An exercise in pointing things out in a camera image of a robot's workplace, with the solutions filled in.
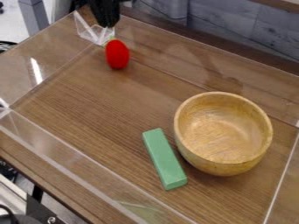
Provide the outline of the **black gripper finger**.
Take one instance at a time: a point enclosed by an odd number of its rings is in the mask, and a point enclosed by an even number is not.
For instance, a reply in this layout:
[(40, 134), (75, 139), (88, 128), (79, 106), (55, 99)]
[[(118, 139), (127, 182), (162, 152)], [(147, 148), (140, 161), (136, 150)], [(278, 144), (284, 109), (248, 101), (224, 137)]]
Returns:
[(107, 26), (114, 27), (120, 19), (119, 0), (107, 0)]
[(107, 23), (106, 11), (103, 8), (102, 0), (90, 0), (90, 8), (91, 8), (94, 16), (98, 20), (98, 24), (102, 27), (107, 27), (108, 23)]

